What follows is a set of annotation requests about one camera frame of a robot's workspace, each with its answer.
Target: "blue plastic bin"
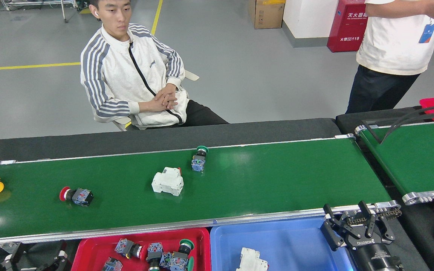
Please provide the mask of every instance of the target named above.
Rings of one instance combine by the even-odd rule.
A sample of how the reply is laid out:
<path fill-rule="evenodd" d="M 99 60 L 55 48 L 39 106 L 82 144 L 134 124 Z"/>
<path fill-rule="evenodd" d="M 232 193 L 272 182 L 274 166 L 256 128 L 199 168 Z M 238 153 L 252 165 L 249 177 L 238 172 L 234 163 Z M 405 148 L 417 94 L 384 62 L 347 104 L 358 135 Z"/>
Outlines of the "blue plastic bin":
<path fill-rule="evenodd" d="M 260 252 L 269 271 L 354 271 L 346 249 L 333 252 L 322 235 L 324 217 L 213 227 L 212 271 L 235 271 L 242 247 Z"/>

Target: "metal rack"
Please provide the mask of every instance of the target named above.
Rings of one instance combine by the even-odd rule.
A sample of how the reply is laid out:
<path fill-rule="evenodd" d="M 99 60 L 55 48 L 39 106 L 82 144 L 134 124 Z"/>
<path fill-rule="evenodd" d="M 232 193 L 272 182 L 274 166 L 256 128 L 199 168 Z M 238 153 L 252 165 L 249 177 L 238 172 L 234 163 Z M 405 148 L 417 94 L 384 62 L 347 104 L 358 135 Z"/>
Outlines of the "metal rack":
<path fill-rule="evenodd" d="M 63 19 L 65 23 L 68 20 L 65 17 L 65 9 L 64 4 L 72 4 L 74 8 L 77 8 L 78 5 L 76 0 L 39 0 L 39 1 L 18 1 L 18 0 L 1 0 L 1 3 L 5 6 L 6 10 L 9 11 L 11 6 L 36 6 L 36 5 L 61 5 L 61 11 L 63 12 Z"/>

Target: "chair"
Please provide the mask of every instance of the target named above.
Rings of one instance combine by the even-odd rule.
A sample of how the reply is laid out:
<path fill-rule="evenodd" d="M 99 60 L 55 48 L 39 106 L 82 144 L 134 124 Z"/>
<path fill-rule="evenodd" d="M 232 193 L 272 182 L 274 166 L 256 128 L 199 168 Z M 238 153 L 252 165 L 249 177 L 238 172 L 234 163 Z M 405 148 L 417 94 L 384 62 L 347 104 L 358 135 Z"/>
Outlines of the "chair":
<path fill-rule="evenodd" d="M 197 76 L 192 72 L 189 72 L 188 70 L 185 71 L 185 77 L 192 81 L 197 81 L 200 78 L 199 76 Z M 119 118 L 117 120 L 114 120 L 113 124 L 116 125 L 116 127 L 122 132 L 128 131 L 129 129 L 135 130 L 133 129 L 133 127 L 131 127 L 131 121 L 129 117 L 124 117 L 124 118 Z"/>

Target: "id badge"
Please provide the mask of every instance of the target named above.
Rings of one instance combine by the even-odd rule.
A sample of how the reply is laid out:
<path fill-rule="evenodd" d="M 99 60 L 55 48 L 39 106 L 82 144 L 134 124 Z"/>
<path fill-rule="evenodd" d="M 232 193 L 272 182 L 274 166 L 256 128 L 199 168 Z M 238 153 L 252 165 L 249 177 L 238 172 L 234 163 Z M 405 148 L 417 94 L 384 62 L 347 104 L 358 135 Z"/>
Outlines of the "id badge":
<path fill-rule="evenodd" d="M 423 30 L 422 37 L 420 38 L 420 43 L 429 43 L 431 40 L 431 36 L 433 36 L 434 24 L 425 25 L 425 29 Z"/>

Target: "white track jacket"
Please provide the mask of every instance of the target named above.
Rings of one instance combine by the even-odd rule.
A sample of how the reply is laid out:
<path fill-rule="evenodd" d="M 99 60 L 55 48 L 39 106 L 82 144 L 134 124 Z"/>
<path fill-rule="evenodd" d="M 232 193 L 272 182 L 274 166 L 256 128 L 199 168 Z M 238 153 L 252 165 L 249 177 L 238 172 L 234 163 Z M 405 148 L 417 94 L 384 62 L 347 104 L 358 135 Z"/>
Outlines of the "white track jacket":
<path fill-rule="evenodd" d="M 110 36 L 103 26 L 81 52 L 81 84 L 86 88 L 97 122 L 130 117 L 139 128 L 186 121 L 185 70 L 179 54 L 159 42 L 148 29 L 129 24 L 129 41 Z M 140 112 L 138 102 L 150 101 L 167 83 L 177 86 L 173 110 Z"/>

